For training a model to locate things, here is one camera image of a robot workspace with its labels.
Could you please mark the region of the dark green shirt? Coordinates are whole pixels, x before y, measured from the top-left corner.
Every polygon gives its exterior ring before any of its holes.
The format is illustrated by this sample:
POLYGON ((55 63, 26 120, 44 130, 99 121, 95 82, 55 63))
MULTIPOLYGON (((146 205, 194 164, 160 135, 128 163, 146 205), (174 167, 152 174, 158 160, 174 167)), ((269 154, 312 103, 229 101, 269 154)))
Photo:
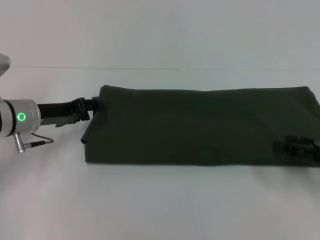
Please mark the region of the dark green shirt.
POLYGON ((320 160, 273 152, 286 136, 320 140, 320 103, 306 86, 151 90, 105 85, 81 142, 87 163, 289 166, 320 160))

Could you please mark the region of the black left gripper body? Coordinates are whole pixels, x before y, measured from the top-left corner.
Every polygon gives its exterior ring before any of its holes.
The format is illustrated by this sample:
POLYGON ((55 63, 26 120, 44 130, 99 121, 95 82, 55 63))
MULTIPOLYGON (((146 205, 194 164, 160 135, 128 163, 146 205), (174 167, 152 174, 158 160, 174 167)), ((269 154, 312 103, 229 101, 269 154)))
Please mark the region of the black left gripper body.
POLYGON ((75 100, 63 103, 38 104, 37 106, 40 110, 41 126, 63 127, 77 122, 75 100))

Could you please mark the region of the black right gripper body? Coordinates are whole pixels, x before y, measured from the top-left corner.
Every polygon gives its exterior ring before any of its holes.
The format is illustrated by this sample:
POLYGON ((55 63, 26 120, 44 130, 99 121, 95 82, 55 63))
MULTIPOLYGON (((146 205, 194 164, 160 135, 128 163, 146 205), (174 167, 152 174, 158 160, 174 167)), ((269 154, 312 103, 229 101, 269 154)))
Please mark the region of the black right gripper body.
POLYGON ((320 139, 313 141, 313 160, 320 161, 320 139))

